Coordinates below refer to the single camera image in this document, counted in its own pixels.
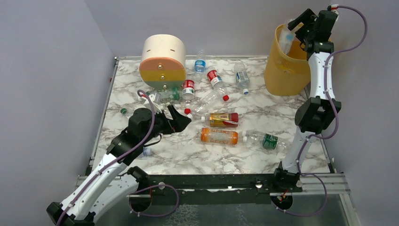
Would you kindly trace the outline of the small crushed clear bottle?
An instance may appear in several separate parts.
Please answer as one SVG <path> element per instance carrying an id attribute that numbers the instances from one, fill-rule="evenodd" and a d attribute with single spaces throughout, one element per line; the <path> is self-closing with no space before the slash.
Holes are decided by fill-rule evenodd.
<path id="1" fill-rule="evenodd" d="M 138 156 L 138 158 L 144 158 L 152 155 L 152 149 L 150 147 L 144 147 L 142 153 Z"/>

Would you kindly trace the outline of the green cap water bottle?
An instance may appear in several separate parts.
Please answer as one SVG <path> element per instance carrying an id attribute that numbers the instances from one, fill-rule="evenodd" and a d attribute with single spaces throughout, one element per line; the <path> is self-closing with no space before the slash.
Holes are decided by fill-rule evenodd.
<path id="1" fill-rule="evenodd" d="M 125 117 L 125 118 L 127 118 L 127 119 L 129 119 L 129 118 L 132 116 L 131 110 L 129 110 L 129 109 L 127 109 L 127 108 L 122 108 L 122 109 L 120 110 L 120 113 L 121 113 L 121 115 L 122 115 L 123 117 Z"/>

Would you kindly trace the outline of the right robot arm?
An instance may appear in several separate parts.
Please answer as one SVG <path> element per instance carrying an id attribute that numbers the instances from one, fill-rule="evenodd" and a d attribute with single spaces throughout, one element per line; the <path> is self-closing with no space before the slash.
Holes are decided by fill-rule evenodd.
<path id="1" fill-rule="evenodd" d="M 311 74 L 308 100 L 297 110 L 295 138 L 288 154 L 274 171 L 273 186 L 277 191 L 294 189 L 300 177 L 301 164 L 312 145 L 341 109 L 332 88 L 331 66 L 334 44 L 330 36 L 338 19 L 337 6 L 329 6 L 315 14 L 305 10 L 288 22 L 287 29 L 295 33 L 301 49 L 306 52 Z"/>

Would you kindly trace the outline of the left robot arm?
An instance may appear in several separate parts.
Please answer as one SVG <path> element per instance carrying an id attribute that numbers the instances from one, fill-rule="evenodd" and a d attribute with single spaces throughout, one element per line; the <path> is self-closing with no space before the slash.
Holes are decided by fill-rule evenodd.
<path id="1" fill-rule="evenodd" d="M 148 178 L 139 167 L 129 167 L 151 139 L 186 129 L 191 118 L 168 106 L 172 118 L 155 107 L 138 108 L 128 126 L 116 136 L 95 169 L 62 202 L 51 203 L 46 211 L 56 226 L 93 226 L 113 205 L 134 193 Z"/>

